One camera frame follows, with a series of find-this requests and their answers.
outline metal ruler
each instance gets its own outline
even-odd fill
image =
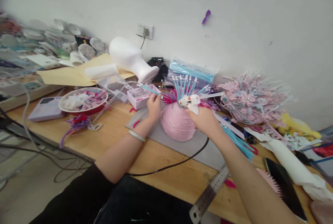
[[[148,113],[148,108],[144,107],[139,109],[135,115],[131,118],[131,120],[128,122],[130,126],[132,126],[134,123],[136,123],[139,119],[143,120],[143,116]]]
[[[217,173],[213,180],[209,183],[208,187],[201,194],[199,199],[194,203],[190,209],[190,218],[194,224],[198,224],[207,211],[209,205],[214,200],[215,196],[223,186],[223,183],[229,176],[229,169],[226,165]]]

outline wooden workbench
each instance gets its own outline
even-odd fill
[[[57,93],[53,93],[45,97],[56,96],[56,94]],[[27,116],[38,102],[39,100],[36,100],[30,104]],[[22,123],[24,107],[25,106],[21,106],[8,112],[8,116]],[[99,118],[98,123],[103,124],[103,127],[99,131],[83,133],[86,130],[82,130],[81,133],[83,134],[67,138],[65,140],[65,147],[93,159],[99,158],[105,151],[119,141],[121,137],[128,133],[125,124],[135,114],[134,111],[129,113],[130,109],[131,105],[129,104],[123,105],[118,103],[114,105]],[[62,119],[39,123],[27,121],[27,126],[36,134],[42,135],[55,143],[60,143],[62,136],[69,129],[69,123],[65,121],[71,118],[71,115],[67,115]],[[256,145],[256,148],[258,149],[259,156],[255,156],[253,159],[253,165],[255,167],[265,169],[263,157],[277,161],[274,155],[261,145]],[[136,174],[152,172],[167,165],[183,161],[186,158],[187,157],[181,153],[147,139],[128,172]],[[308,169],[312,173],[320,174],[311,167],[308,167]],[[136,178],[168,194],[194,204],[216,173],[216,170],[195,160],[190,160],[179,166],[152,175]],[[328,183],[326,183],[326,186],[333,192]],[[308,218],[308,223],[316,223],[310,210],[312,200],[302,187],[294,185],[294,188]],[[238,191],[228,188],[226,185],[219,191],[208,211],[237,224],[250,223]]]

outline red bowl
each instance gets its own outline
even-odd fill
[[[87,88],[89,90],[96,90],[96,92],[99,90],[99,91],[105,91],[103,89],[100,89],[100,88]],[[102,109],[105,107],[105,104],[106,104],[106,101],[108,99],[108,94],[106,94],[106,98],[105,100],[98,106],[94,107],[94,108],[91,108],[91,109],[86,109],[86,110],[80,110],[80,111],[73,111],[73,110],[67,110],[67,109],[64,109],[61,104],[64,100],[66,100],[69,96],[77,93],[78,90],[74,90],[74,91],[71,91],[69,93],[67,93],[66,95],[64,95],[60,101],[59,101],[59,108],[62,110],[62,111],[65,111],[65,112],[68,112],[70,113],[71,115],[74,115],[74,116],[79,116],[79,115],[93,115],[93,114],[96,114],[96,113],[99,113],[100,111],[102,111]]]

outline bracelet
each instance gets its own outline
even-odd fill
[[[138,135],[138,134],[135,133],[133,130],[130,130],[128,133],[129,133],[130,135],[134,136],[136,139],[139,139],[139,140],[142,141],[142,142],[145,142],[145,141],[146,141],[145,138],[143,138],[142,136]]]

